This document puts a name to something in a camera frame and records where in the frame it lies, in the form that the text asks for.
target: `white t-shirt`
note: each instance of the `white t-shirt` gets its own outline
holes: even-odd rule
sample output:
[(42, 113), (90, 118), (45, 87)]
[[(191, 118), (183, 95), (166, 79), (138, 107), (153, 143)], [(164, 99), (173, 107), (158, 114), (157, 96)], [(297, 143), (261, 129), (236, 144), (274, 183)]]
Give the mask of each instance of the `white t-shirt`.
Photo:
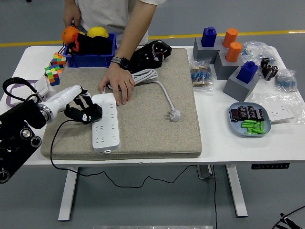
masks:
[[(81, 25), (85, 30), (94, 26), (102, 26), (107, 32), (116, 33), (116, 41), (121, 43), (124, 29), (130, 13), (137, 0), (75, 0), (81, 10)], [(158, 5), (165, 0), (140, 0)], [(145, 45), (148, 34), (144, 35), (139, 45)]]

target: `plastic bag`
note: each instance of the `plastic bag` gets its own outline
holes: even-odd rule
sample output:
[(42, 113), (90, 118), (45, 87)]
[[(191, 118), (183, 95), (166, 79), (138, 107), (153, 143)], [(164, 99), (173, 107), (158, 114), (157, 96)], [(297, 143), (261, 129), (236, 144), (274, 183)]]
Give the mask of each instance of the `plastic bag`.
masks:
[(294, 70), (280, 69), (275, 76), (275, 90), (282, 92), (297, 92)]
[(190, 63), (191, 80), (195, 92), (210, 92), (214, 81), (210, 67), (211, 60), (196, 60)]
[(257, 66), (260, 65), (263, 58), (269, 58), (269, 65), (282, 67), (277, 61), (272, 48), (262, 42), (251, 41), (243, 43), (241, 56), (244, 62), (253, 61)]
[(249, 98), (252, 103), (264, 106), (265, 103), (282, 102), (294, 114), (294, 119), (288, 119), (285, 124), (305, 125), (305, 104), (302, 97), (297, 93), (284, 94), (267, 94), (254, 93), (252, 98)]

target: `wall socket panel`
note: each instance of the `wall socket panel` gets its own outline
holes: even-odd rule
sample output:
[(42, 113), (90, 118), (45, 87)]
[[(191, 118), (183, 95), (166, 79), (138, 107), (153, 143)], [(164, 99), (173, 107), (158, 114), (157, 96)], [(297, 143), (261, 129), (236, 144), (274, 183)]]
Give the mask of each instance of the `wall socket panel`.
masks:
[(96, 94), (92, 102), (103, 109), (102, 118), (92, 123), (92, 146), (97, 153), (109, 154), (121, 147), (118, 113), (113, 93)]
[(251, 169), (287, 169), (289, 163), (275, 163), (275, 164), (252, 164)]
[(267, 111), (271, 123), (295, 117), (284, 102), (265, 103), (262, 106)]

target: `table leg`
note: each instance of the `table leg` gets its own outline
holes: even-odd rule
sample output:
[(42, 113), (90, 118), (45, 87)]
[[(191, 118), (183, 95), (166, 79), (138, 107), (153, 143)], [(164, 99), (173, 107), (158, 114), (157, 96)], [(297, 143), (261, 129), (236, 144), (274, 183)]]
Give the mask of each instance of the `table leg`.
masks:
[[(68, 167), (68, 169), (72, 169), (76, 172), (78, 171), (78, 167)], [(59, 211), (58, 221), (69, 221), (70, 219), (76, 178), (76, 173), (68, 171), (65, 188), (62, 195), (61, 209)]]
[(235, 212), (237, 217), (247, 217), (247, 209), (244, 203), (242, 188), (239, 183), (239, 178), (236, 170), (236, 165), (225, 165), (230, 181), (231, 192), (233, 196)]

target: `gray block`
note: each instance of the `gray block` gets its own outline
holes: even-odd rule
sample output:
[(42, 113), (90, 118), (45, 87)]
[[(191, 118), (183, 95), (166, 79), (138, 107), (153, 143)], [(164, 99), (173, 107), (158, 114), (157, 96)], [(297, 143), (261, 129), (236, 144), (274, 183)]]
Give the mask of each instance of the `gray block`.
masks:
[(223, 92), (239, 102), (245, 101), (249, 94), (255, 88), (257, 82), (260, 79), (260, 75), (255, 73), (253, 79), (249, 83), (237, 79), (241, 67), (238, 67), (235, 72), (228, 78), (228, 81), (224, 87)]
[(195, 38), (193, 56), (194, 59), (210, 59), (211, 63), (214, 64), (218, 52), (228, 52), (228, 48), (223, 46), (224, 37), (216, 37), (214, 47), (203, 47), (201, 44), (201, 37)]
[(238, 56), (238, 60), (234, 63), (228, 62), (225, 59), (226, 55), (227, 52), (218, 52), (214, 63), (214, 69), (218, 80), (227, 80), (239, 66), (244, 65), (241, 55)]

